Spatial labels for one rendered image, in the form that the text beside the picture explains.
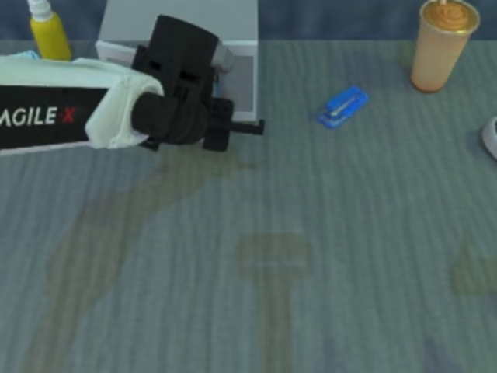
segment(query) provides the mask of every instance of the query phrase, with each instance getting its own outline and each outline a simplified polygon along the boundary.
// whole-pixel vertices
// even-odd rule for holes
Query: robotic arm
[[[206,150],[225,151],[231,132],[264,131],[263,121],[232,122],[233,102],[213,97],[231,63],[215,35],[169,16],[158,17],[131,69],[84,58],[0,58],[0,154],[202,140]]]

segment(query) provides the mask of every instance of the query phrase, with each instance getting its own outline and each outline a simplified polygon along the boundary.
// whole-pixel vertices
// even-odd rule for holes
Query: table surface
[[[226,154],[0,158],[0,370],[495,372],[497,42],[436,95],[413,47],[262,43],[267,132]],[[367,107],[315,123],[351,85]]]

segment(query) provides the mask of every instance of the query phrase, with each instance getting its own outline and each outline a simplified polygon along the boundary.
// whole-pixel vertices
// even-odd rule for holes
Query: blue background
[[[422,0],[263,0],[261,39],[414,39]],[[475,39],[497,39],[497,1],[472,0],[482,18]],[[99,34],[106,0],[52,0],[73,40]],[[26,0],[2,0],[0,39],[31,39]]]

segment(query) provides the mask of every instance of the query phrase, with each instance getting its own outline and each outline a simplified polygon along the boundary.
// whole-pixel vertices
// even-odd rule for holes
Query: light blue object
[[[13,57],[29,58],[31,60],[40,60],[40,56],[35,51],[24,51],[24,52],[21,52],[21,53],[12,54],[12,56]]]
[[[327,128],[338,128],[367,101],[367,94],[362,89],[351,87],[326,103],[318,115],[318,122]]]

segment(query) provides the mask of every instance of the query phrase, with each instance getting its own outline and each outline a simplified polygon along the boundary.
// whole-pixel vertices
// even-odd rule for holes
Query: red letter x
[[[76,108],[67,106],[64,108],[64,110],[65,112],[61,113],[62,123],[73,123],[75,121],[74,115]]]

